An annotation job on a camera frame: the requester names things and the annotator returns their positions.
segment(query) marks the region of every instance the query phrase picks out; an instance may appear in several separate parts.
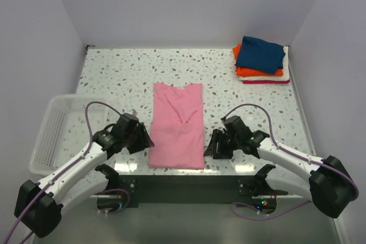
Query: terrazzo table surface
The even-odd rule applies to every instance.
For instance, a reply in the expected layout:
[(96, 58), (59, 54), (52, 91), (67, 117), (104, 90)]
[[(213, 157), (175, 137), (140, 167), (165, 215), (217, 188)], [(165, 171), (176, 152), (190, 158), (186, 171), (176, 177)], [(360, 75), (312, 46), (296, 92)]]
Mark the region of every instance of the terrazzo table surface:
[[(221, 117), (239, 104), (255, 103), (269, 111), (277, 140), (310, 153), (292, 84), (245, 85), (235, 76), (233, 58), (231, 49), (89, 49), (77, 94), (103, 96), (118, 110), (135, 109), (150, 132), (155, 82), (202, 83), (205, 147), (212, 130), (222, 128)], [(269, 132), (261, 110), (242, 107), (233, 114), (252, 131)], [(109, 123), (117, 118), (108, 114)], [(111, 161), (120, 174), (136, 175), (254, 175), (268, 163), (241, 151), (235, 151), (231, 160), (206, 157), (204, 170), (150, 169), (148, 159), (148, 149), (132, 155), (123, 149)]]

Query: folded pink shirt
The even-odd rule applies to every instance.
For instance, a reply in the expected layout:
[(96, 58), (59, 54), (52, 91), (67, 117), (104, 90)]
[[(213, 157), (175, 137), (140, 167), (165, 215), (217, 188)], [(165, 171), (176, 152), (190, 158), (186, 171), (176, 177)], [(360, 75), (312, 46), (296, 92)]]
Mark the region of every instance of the folded pink shirt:
[(202, 84), (154, 84), (149, 167), (204, 168)]

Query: white plastic basket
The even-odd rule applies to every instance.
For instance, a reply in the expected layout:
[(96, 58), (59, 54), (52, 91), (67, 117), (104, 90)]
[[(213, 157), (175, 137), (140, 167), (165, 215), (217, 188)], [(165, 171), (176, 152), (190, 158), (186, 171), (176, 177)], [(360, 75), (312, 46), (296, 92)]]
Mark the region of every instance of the white plastic basket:
[[(106, 103), (105, 98), (77, 94), (59, 95), (50, 101), (29, 162), (31, 173), (51, 174), (86, 145), (89, 133), (85, 107), (91, 101)], [(106, 126), (107, 114), (106, 106), (90, 105), (88, 115), (93, 133)]]

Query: robotic arm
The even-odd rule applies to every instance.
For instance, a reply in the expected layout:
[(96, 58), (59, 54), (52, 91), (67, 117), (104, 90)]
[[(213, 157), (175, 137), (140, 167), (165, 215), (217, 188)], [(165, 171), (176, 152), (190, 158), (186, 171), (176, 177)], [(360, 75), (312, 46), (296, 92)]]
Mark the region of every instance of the robotic arm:
[(271, 136), (260, 130), (251, 132), (236, 115), (222, 121), (225, 129), (213, 131), (205, 155), (231, 159), (233, 151), (239, 149), (288, 170), (279, 175), (275, 165), (265, 165), (255, 176), (254, 189), (283, 190), (300, 195), (332, 218), (337, 218), (347, 204), (357, 198), (358, 189), (337, 158), (322, 159), (285, 146), (273, 138), (272, 129)]
[[(40, 238), (47, 236), (71, 208), (93, 194), (120, 187), (118, 173), (103, 164), (106, 160), (119, 153), (123, 147), (127, 147), (133, 154), (152, 146), (154, 143), (149, 138), (145, 125), (133, 115), (121, 115), (110, 132), (104, 129), (94, 134), (87, 154), (85, 151), (89, 144), (53, 174), (37, 183), (26, 181), (19, 190), (15, 216), (23, 214), (21, 221), (32, 232)], [(46, 190), (24, 214), (30, 201), (45, 187)]]

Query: white enclosure wall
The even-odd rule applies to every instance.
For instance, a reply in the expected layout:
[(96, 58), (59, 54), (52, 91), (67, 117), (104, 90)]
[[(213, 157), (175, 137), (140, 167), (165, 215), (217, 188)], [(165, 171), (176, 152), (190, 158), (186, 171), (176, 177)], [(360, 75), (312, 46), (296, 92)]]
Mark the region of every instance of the white enclosure wall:
[(339, 157), (360, 188), (344, 211), (365, 243), (366, 1), (317, 0), (291, 44), (291, 61), (318, 155)]
[(98, 47), (233, 46), (242, 35), (290, 44), (315, 0), (62, 0)]
[[(61, 0), (0, 0), (0, 239), (15, 221), (20, 185), (48, 101), (75, 89), (84, 56)], [(11, 243), (19, 243), (19, 226)]]

